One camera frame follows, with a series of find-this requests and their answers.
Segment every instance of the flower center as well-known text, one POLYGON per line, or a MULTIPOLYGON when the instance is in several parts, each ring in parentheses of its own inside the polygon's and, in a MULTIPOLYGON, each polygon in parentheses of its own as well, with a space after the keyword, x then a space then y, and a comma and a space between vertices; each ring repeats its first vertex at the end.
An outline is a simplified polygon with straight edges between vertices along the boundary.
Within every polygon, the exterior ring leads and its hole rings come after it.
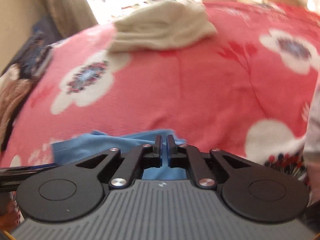
POLYGON ((278 39, 278 44, 281 50, 290 53, 297 59, 306 60, 311 57, 310 51, 305 46, 303 46, 295 40, 281 38, 278 39))
POLYGON ((96 62, 88 66, 84 66, 76 73, 72 80, 67 83, 67 94, 79 93, 85 90, 87 86, 95 84, 105 73, 109 62, 96 62))

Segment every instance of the pile of clothes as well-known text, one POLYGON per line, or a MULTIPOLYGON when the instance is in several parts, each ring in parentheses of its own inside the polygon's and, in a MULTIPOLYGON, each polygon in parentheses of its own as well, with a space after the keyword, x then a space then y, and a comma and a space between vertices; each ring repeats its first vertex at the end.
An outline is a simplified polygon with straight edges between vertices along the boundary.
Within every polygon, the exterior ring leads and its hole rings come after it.
POLYGON ((52 47, 44 46, 44 33, 27 40, 0 76, 0 145, 5 150, 15 118, 30 92, 44 75, 52 47))

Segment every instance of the brown curtain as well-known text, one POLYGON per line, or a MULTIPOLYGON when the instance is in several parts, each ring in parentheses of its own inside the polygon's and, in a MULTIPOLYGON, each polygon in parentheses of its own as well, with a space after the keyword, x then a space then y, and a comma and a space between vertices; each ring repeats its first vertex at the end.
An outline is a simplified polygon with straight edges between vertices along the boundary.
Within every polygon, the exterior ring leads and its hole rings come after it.
POLYGON ((98 24, 87 0, 38 0, 63 38, 98 24))

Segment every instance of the bedspread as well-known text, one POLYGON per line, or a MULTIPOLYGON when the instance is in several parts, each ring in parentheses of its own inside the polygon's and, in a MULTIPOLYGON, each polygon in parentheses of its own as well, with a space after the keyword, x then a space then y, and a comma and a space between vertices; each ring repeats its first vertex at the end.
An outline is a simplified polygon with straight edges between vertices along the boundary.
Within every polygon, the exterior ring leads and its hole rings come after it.
POLYGON ((218 34, 184 49, 108 54, 112 25, 56 44, 1 165, 48 163, 50 143, 92 130, 172 129, 201 151, 257 162, 303 147, 319 18, 231 1, 205 6, 218 34))

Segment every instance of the brown fabric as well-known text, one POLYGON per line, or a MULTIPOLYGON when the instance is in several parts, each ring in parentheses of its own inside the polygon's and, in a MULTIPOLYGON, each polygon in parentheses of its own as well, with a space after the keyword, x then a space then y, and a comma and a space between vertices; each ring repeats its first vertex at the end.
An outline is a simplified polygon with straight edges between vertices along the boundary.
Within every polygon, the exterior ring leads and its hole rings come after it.
POLYGON ((0 80, 0 145, 16 106, 31 89, 32 82, 19 79, 19 66, 12 65, 0 80))
POLYGON ((40 0, 63 38, 98 24, 87 0, 40 0))

